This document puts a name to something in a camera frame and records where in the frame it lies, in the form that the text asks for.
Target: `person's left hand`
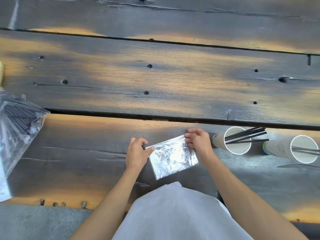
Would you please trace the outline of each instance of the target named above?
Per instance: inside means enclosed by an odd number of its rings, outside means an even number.
[[[145,138],[131,138],[128,152],[125,157],[127,169],[133,169],[134,171],[140,173],[143,166],[146,164],[148,157],[155,150],[154,147],[150,147],[144,150],[142,148],[143,144],[148,144],[148,141]]]

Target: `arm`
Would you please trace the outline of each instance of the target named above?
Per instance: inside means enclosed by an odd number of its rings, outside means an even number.
[[[294,225],[237,179],[214,154],[209,134],[189,129],[186,142],[197,151],[232,218],[255,240],[307,240]]]
[[[143,150],[142,144],[148,144],[148,141],[144,138],[131,138],[126,155],[127,168],[122,177],[69,240],[113,238],[121,224],[134,183],[149,155],[154,151],[153,147]]]

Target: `person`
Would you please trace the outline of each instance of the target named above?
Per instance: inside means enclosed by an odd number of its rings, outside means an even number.
[[[126,170],[70,240],[307,240],[294,225],[236,178],[214,154],[209,134],[188,129],[185,141],[209,171],[224,203],[175,182],[138,198],[123,219],[134,183],[154,151],[132,138]]]

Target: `yellow object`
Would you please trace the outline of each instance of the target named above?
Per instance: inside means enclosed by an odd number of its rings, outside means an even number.
[[[3,64],[0,60],[0,88],[1,88],[1,83],[2,83],[2,77],[3,77]]]

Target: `plastic bag of black straws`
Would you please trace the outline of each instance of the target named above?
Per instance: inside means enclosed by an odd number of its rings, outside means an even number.
[[[5,178],[36,137],[49,113],[0,88],[0,169]]]

